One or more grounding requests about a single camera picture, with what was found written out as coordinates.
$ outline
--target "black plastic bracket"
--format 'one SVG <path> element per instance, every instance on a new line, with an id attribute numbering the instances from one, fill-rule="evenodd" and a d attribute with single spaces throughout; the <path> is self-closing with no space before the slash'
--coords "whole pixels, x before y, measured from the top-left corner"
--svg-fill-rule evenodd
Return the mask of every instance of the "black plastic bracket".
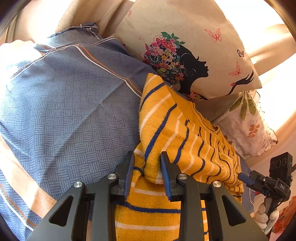
<path id="1" fill-rule="evenodd" d="M 197 182 L 181 173 L 177 164 L 170 163 L 166 152 L 161 153 L 160 161 L 168 199 L 181 201 L 179 241 L 204 240 L 201 200 L 206 204 L 211 241 L 268 240 L 222 183 Z"/>

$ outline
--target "black camera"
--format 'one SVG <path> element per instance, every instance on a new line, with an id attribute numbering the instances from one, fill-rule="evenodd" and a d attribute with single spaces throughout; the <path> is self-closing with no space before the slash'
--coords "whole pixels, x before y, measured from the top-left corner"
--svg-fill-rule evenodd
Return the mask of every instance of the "black camera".
<path id="1" fill-rule="evenodd" d="M 269 176 L 275 180 L 278 178 L 288 186 L 291 186 L 292 165 L 293 157 L 288 152 L 275 156 L 270 160 Z"/>

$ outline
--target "floral pillowcase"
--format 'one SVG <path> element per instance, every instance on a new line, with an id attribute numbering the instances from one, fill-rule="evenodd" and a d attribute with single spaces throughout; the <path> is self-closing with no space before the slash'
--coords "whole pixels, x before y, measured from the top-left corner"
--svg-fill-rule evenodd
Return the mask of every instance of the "floral pillowcase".
<path id="1" fill-rule="evenodd" d="M 244 159 L 259 156 L 278 143 L 264 121 L 259 98 L 257 91 L 242 92 L 230 109 L 212 122 Z"/>

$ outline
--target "cable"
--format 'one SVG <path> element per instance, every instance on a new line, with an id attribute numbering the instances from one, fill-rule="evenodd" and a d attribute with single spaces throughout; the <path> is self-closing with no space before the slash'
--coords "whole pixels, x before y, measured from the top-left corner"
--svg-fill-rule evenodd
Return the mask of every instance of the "cable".
<path id="1" fill-rule="evenodd" d="M 291 172 L 294 172 L 296 170 L 296 164 L 292 167 L 292 171 Z"/>
<path id="2" fill-rule="evenodd" d="M 270 212 L 270 213 L 272 213 L 273 211 L 275 211 L 278 207 L 279 207 L 279 205 L 281 205 L 283 202 L 284 202 L 284 200 L 287 198 L 287 196 L 288 196 L 288 193 L 287 193 L 287 195 L 283 198 L 283 200 Z"/>

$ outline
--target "yellow striped towel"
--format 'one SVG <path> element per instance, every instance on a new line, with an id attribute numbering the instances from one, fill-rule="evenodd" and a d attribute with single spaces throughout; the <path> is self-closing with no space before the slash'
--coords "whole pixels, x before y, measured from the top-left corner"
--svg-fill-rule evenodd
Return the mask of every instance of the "yellow striped towel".
<path id="1" fill-rule="evenodd" d="M 178 238 L 180 202 L 169 202 L 160 171 L 160 153 L 197 181 L 221 181 L 241 201 L 243 185 L 239 157 L 223 137 L 161 77 L 148 74 L 139 113 L 140 144 L 134 151 L 132 187 L 125 202 L 115 210 L 117 240 L 163 240 Z M 203 210 L 204 240 L 209 239 Z"/>

